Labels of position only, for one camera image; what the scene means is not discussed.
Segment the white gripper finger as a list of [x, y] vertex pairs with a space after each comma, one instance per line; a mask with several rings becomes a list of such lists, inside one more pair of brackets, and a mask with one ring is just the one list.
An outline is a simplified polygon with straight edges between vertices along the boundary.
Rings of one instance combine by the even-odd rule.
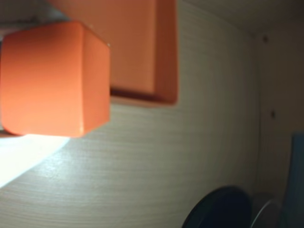
[[0, 134], [0, 186], [38, 165], [49, 155], [61, 150], [70, 138], [28, 134]]
[[46, 0], [2, 0], [0, 2], [0, 34], [2, 36], [42, 24], [67, 20], [69, 17]]

